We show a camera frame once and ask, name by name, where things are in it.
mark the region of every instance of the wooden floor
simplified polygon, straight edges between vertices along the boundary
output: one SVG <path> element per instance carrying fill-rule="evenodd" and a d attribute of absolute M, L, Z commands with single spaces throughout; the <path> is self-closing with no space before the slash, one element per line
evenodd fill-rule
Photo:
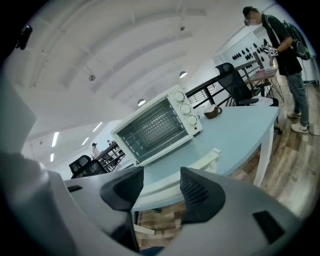
<path fill-rule="evenodd" d="M 288 119 L 287 112 L 293 108 L 293 99 L 285 77 L 278 81 L 284 96 L 279 99 L 279 126 L 282 135 L 274 133 L 270 163 L 261 188 L 281 204 L 289 208 L 299 218 L 308 216 L 320 191 L 320 136 L 296 133 L 291 124 L 298 122 Z M 320 89 L 318 85 L 308 85 L 309 122 L 320 126 Z M 258 168 L 260 149 L 240 166 L 230 177 L 253 183 Z M 141 249 L 153 246 L 166 247 L 181 229 L 181 217 L 185 211 L 184 202 L 162 208 L 161 213 L 152 210 L 139 214 L 138 225 L 155 230 L 155 235 L 136 232 Z"/>

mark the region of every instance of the toaster oven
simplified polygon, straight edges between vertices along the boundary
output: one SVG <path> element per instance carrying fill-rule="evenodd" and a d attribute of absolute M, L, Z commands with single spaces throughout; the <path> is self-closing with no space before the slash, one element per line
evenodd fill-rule
<path fill-rule="evenodd" d="M 202 125 L 176 85 L 121 121 L 111 135 L 136 166 L 144 166 L 191 140 Z"/>

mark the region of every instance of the gray plastic part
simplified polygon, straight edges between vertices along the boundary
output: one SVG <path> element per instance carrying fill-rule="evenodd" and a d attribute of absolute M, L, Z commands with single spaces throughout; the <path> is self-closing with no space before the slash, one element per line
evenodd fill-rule
<path fill-rule="evenodd" d="M 100 197 L 103 184 L 132 169 L 64 182 L 58 173 L 40 170 L 21 155 L 1 155 L 0 160 L 5 200 L 24 230 L 51 255 L 138 255 L 107 235 L 126 221 L 128 213 L 111 209 Z M 219 184 L 226 201 L 210 220 L 183 225 L 159 256 L 275 254 L 301 225 L 288 209 L 254 185 L 188 170 Z M 82 189 L 69 193 L 65 183 Z M 285 232 L 272 244 L 252 216 L 260 211 L 268 211 Z"/>

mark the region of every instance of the man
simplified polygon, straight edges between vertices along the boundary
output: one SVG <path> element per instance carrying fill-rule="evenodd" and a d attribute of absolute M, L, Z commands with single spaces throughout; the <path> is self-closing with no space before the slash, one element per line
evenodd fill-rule
<path fill-rule="evenodd" d="M 92 159 L 95 159 L 97 156 L 99 156 L 100 152 L 97 149 L 97 144 L 92 143 L 92 149 L 91 149 L 91 157 Z"/>
<path fill-rule="evenodd" d="M 274 16 L 259 12 L 252 6 L 243 8 L 244 22 L 247 25 L 259 25 L 266 29 L 272 46 L 277 49 L 278 68 L 280 75 L 286 77 L 288 87 L 294 100 L 294 110 L 287 114 L 289 118 L 298 118 L 300 123 L 291 125 L 291 129 L 298 133 L 306 134 L 309 128 L 309 109 L 306 89 L 302 80 L 302 68 L 290 48 L 293 39 L 290 37 L 285 26 Z M 273 58 L 270 58 L 270 65 L 273 65 Z"/>

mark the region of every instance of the oven glass door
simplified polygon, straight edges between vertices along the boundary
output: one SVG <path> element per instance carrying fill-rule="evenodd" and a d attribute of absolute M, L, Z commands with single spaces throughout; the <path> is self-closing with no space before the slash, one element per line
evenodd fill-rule
<path fill-rule="evenodd" d="M 166 98 L 117 134 L 141 163 L 181 140 L 188 132 Z"/>

